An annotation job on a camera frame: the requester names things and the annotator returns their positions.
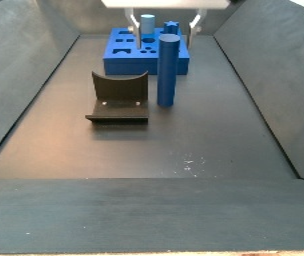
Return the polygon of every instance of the blue block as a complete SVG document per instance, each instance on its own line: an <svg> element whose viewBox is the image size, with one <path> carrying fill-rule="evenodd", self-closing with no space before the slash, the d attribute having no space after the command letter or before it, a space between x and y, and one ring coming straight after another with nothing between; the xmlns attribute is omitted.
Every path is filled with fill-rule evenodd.
<svg viewBox="0 0 304 256"><path fill-rule="evenodd" d="M155 34L142 35L142 48L136 48L136 37L127 28L114 28L104 52L104 70L107 75L158 75L159 36L164 29L156 28ZM190 53L180 36L178 75L188 74Z"/></svg>

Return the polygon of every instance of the black bracket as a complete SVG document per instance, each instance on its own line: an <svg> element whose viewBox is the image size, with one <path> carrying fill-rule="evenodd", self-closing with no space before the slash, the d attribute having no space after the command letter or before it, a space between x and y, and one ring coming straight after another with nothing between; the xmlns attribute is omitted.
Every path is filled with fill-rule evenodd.
<svg viewBox="0 0 304 256"><path fill-rule="evenodd" d="M92 122L148 121L148 72L130 79L111 79L92 72L96 91Z"/></svg>

